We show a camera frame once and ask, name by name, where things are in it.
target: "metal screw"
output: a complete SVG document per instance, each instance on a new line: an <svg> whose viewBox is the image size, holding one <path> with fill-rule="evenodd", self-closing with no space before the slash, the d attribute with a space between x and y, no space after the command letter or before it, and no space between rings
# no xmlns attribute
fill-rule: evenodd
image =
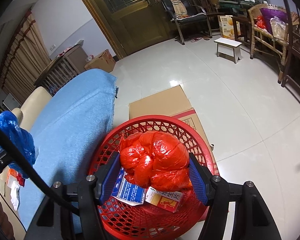
<svg viewBox="0 0 300 240"><path fill-rule="evenodd" d="M95 177L94 175L88 175L88 176L86 177L86 180L87 180L87 181L93 181L95 178L96 178L96 177Z"/></svg>
<svg viewBox="0 0 300 240"><path fill-rule="evenodd" d="M221 177L219 175L213 175L212 180L215 182L219 182L221 180Z"/></svg>
<svg viewBox="0 0 300 240"><path fill-rule="evenodd" d="M254 186L254 183L251 180L247 181L246 184L247 184L248 187L253 187Z"/></svg>
<svg viewBox="0 0 300 240"><path fill-rule="evenodd" d="M53 183L53 187L57 188L61 186L61 182L60 181L56 181L55 183Z"/></svg>

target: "blue plastic bag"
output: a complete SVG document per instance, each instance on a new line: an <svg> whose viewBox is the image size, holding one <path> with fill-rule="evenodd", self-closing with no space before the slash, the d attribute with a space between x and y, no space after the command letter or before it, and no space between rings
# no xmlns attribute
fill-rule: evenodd
<svg viewBox="0 0 300 240"><path fill-rule="evenodd" d="M32 135L19 127L18 119L12 112L4 111L0 114L0 130L10 138L32 166L35 163L35 149ZM29 178L15 162L10 163L9 167L20 173L24 179Z"/></svg>

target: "beige curtain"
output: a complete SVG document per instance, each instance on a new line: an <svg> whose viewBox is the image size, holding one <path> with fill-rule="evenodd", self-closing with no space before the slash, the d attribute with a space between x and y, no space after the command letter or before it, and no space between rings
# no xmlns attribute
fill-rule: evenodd
<svg viewBox="0 0 300 240"><path fill-rule="evenodd" d="M34 82L50 62L38 25L28 11L10 40L0 68L0 86L21 104L35 89Z"/></svg>

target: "door frame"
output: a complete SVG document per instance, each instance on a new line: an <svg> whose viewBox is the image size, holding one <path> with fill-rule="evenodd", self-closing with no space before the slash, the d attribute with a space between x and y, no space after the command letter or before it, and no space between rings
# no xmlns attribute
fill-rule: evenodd
<svg viewBox="0 0 300 240"><path fill-rule="evenodd" d="M106 37L107 41L109 42L110 46L116 53L118 59L122 59L127 57L127 53L124 50L123 46L119 42L117 36L114 34L110 24L106 20L105 16L101 12L99 6L93 0L82 0L90 14L92 15L93 19L99 26L100 30Z"/></svg>

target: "small step stool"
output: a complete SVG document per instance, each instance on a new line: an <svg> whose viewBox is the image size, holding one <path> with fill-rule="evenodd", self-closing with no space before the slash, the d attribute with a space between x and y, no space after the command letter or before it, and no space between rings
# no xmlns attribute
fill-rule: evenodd
<svg viewBox="0 0 300 240"><path fill-rule="evenodd" d="M218 51L219 44L220 44L222 46L229 47L233 50L234 63L237 63L238 59L242 59L241 50L240 50L240 45L242 44L241 42L233 41L233 40L226 39L226 38L219 38L219 39L216 39L214 42L217 44L217 57L219 57L219 53L221 53Z"/></svg>

